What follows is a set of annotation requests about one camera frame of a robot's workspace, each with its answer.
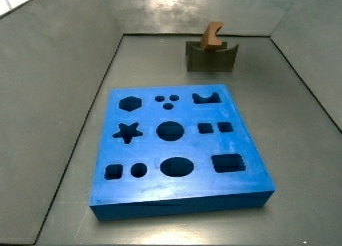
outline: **small round hole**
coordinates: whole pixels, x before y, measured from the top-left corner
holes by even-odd
[[[169,100],[170,101],[177,101],[178,100],[178,96],[177,95],[170,95],[169,96]]]
[[[162,105],[162,108],[165,110],[170,110],[173,108],[173,105],[170,103],[166,103],[166,104]]]
[[[156,128],[156,134],[165,141],[176,141],[184,134],[184,128],[177,122],[162,122]]]
[[[140,178],[146,173],[146,166],[142,163],[136,163],[130,168],[130,174],[133,177]]]
[[[156,96],[154,97],[154,101],[157,102],[162,102],[165,100],[165,98],[162,96]]]

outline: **square hole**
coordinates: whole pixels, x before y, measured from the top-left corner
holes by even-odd
[[[207,134],[207,133],[212,133],[212,126],[209,123],[199,123],[197,124],[197,131],[200,134]]]
[[[106,180],[120,179],[122,176],[122,165],[112,164],[105,167],[104,178]]]
[[[217,173],[244,171],[245,166],[239,154],[212,155],[213,169]]]
[[[217,127],[220,132],[232,132],[232,126],[229,122],[217,122]]]

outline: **hexagon-shaped hole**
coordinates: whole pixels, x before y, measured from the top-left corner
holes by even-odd
[[[118,108],[125,110],[126,112],[130,112],[140,107],[141,107],[141,99],[132,96],[121,99],[118,102]]]

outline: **circular hole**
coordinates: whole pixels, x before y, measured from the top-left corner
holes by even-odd
[[[178,100],[178,96],[177,95],[170,95],[169,96],[169,100],[170,101],[177,101]]]
[[[193,163],[182,157],[172,157],[160,164],[161,172],[169,177],[184,177],[193,170]]]
[[[165,100],[165,98],[162,96],[156,96],[154,97],[154,101],[157,102],[162,102]]]
[[[166,104],[162,105],[162,108],[165,110],[170,110],[173,108],[173,105],[170,103],[166,103]]]
[[[184,128],[177,122],[162,122],[156,128],[158,138],[165,141],[174,141],[181,138]]]
[[[146,166],[142,163],[136,163],[130,168],[130,174],[133,177],[140,178],[146,173]]]

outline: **rectangular hole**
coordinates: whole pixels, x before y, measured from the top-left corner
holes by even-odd
[[[245,166],[239,154],[212,155],[212,165],[217,173],[244,171]]]

